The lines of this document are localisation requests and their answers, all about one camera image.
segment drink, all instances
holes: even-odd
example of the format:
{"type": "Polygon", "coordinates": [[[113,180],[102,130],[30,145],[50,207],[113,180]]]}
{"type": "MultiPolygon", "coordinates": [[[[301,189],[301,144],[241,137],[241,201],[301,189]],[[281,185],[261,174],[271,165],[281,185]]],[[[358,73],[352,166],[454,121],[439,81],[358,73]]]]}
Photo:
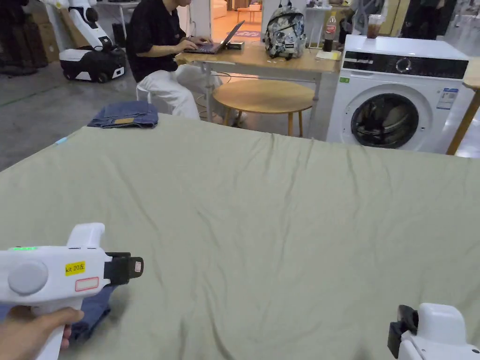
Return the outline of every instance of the drink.
{"type": "Polygon", "coordinates": [[[367,38],[375,39],[380,32],[382,23],[383,17],[381,15],[370,15],[368,17],[367,38]]]}
{"type": "Polygon", "coordinates": [[[325,42],[324,42],[324,51],[332,51],[333,40],[335,39],[336,32],[336,12],[332,11],[330,19],[328,19],[327,26],[325,28],[325,42]]]}

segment green light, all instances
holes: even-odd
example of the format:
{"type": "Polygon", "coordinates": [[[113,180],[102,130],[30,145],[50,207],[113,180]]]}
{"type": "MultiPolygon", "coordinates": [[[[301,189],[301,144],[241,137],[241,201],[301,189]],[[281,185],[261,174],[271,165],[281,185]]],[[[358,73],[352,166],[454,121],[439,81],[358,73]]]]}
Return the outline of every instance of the green light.
{"type": "Polygon", "coordinates": [[[13,248],[12,250],[36,250],[36,247],[13,248]]]}

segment gray button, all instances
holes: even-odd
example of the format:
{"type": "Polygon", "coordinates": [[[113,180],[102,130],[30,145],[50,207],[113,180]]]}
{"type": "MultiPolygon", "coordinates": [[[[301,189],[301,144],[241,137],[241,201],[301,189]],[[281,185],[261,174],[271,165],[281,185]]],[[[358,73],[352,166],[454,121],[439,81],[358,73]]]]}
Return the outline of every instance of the gray button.
{"type": "Polygon", "coordinates": [[[17,294],[26,296],[40,291],[47,283],[47,279],[47,267],[40,261],[30,260],[10,271],[8,285],[17,294]]]}

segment gray floor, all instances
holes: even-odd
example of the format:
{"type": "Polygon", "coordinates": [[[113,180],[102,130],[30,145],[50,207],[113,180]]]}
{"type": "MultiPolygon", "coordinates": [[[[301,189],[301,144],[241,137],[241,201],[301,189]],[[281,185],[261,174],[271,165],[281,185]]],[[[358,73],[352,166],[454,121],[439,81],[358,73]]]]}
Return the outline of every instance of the gray floor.
{"type": "MultiPolygon", "coordinates": [[[[335,95],[335,75],[324,75],[318,114],[330,117],[335,95]]],[[[51,145],[86,125],[106,104],[135,98],[135,82],[128,74],[107,84],[69,82],[54,63],[32,76],[8,78],[0,75],[0,170],[51,145]]],[[[307,129],[309,111],[304,113],[307,129]]],[[[455,131],[461,116],[449,121],[455,131]]],[[[249,114],[243,127],[279,134],[287,133],[286,116],[249,114]]],[[[298,122],[294,131],[298,134],[298,122]]],[[[458,155],[480,157],[480,119],[473,121],[458,155]]]]}

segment gripper handle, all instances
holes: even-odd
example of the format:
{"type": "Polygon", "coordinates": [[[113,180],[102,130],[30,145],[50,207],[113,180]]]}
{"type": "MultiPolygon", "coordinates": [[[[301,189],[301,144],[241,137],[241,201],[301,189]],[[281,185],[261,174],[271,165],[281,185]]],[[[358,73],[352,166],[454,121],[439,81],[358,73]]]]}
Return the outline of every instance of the gripper handle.
{"type": "MultiPolygon", "coordinates": [[[[40,316],[43,314],[48,314],[48,313],[55,312],[57,310],[68,308],[68,307],[80,310],[82,306],[82,301],[83,301],[83,298],[57,301],[51,304],[32,307],[32,312],[36,316],[40,316]]],[[[48,337],[47,342],[38,353],[36,360],[57,360],[58,359],[59,352],[60,352],[60,345],[63,339],[64,329],[65,329],[64,326],[59,326],[55,330],[53,330],[52,334],[48,337]]]]}

